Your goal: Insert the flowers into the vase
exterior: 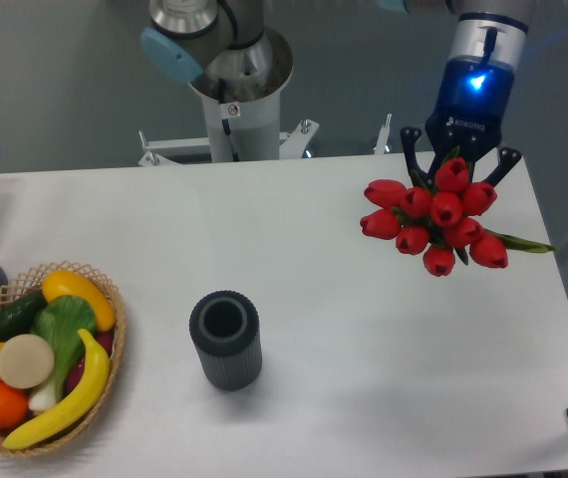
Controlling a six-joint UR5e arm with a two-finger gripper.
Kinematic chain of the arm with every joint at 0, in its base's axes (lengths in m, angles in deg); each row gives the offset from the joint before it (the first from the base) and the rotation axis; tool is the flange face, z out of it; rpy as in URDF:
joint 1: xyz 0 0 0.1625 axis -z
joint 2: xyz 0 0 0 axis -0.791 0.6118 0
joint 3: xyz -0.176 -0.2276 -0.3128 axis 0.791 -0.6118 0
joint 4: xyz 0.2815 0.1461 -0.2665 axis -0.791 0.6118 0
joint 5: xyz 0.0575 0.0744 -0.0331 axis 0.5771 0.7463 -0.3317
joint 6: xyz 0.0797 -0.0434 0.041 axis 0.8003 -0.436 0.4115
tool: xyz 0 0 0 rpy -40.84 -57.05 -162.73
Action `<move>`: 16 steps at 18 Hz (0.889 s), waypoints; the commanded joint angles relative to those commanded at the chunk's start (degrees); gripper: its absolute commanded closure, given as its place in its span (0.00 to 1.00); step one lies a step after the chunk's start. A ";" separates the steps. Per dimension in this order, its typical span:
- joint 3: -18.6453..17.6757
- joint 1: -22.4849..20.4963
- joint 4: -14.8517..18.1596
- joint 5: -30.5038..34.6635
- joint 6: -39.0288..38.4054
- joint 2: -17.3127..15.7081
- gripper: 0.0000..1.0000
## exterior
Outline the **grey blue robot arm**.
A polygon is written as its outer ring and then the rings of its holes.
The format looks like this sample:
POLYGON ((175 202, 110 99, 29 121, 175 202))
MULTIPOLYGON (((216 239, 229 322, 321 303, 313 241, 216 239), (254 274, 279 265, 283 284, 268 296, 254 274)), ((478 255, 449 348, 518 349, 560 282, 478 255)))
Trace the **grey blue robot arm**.
MULTIPOLYGON (((457 19, 433 111, 400 137, 411 177, 433 184, 444 161, 490 153, 499 183, 521 159, 501 123, 524 48, 530 1, 388 1, 391 11, 440 10, 457 19)), ((318 125, 280 129, 280 94, 293 70, 288 42, 264 22, 260 1, 153 1, 142 49, 167 77, 199 95, 216 162, 302 158, 318 125)))

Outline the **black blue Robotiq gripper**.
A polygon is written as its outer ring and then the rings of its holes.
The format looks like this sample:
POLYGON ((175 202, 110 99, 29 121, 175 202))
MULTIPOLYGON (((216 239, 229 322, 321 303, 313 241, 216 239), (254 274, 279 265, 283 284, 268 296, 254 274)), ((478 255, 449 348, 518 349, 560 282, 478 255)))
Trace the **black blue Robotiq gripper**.
MULTIPOLYGON (((413 186, 433 188, 434 160, 441 162, 453 149, 461 157, 478 161, 502 141, 501 123, 514 83, 504 68, 470 60, 451 60, 444 69, 434 110, 426 127, 403 126, 400 140, 413 186), (417 146, 430 142, 433 151, 422 167, 417 146)), ((497 149, 497 165, 484 182, 497 184, 521 160, 521 151, 509 146, 497 149)))

